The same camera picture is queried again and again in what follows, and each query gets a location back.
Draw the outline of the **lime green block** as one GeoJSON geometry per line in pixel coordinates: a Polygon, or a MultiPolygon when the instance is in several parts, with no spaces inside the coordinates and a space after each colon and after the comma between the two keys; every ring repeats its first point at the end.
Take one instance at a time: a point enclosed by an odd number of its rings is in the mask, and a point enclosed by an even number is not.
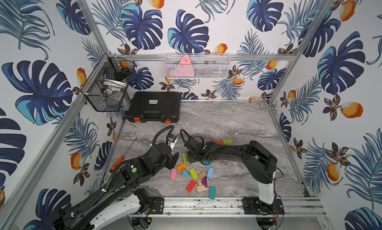
{"type": "Polygon", "coordinates": [[[199,179],[199,176],[194,168],[190,169],[190,175],[192,176],[193,180],[199,179]]]}

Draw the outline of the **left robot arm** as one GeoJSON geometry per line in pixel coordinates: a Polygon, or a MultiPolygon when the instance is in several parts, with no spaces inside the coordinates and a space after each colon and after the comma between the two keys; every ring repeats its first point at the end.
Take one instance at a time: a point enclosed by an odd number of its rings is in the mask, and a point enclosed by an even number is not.
{"type": "Polygon", "coordinates": [[[100,230],[130,214],[152,209],[151,197],[139,185],[149,181],[163,168],[173,169],[179,153],[172,154],[174,126],[160,130],[150,149],[143,155],[124,160],[115,167],[109,180],[79,204],[54,210],[51,216],[56,230],[100,230]]]}

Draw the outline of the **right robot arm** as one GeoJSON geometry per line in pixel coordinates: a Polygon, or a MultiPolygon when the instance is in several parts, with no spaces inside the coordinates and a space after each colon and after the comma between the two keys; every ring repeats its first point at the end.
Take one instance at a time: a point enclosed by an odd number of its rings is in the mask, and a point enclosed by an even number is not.
{"type": "Polygon", "coordinates": [[[180,136],[186,147],[189,163],[226,160],[242,163],[258,183],[257,197],[244,197],[243,209],[246,215],[283,215],[284,205],[277,198],[275,190],[278,159],[257,141],[245,145],[226,145],[204,142],[202,137],[190,135],[184,129],[180,136]]]}

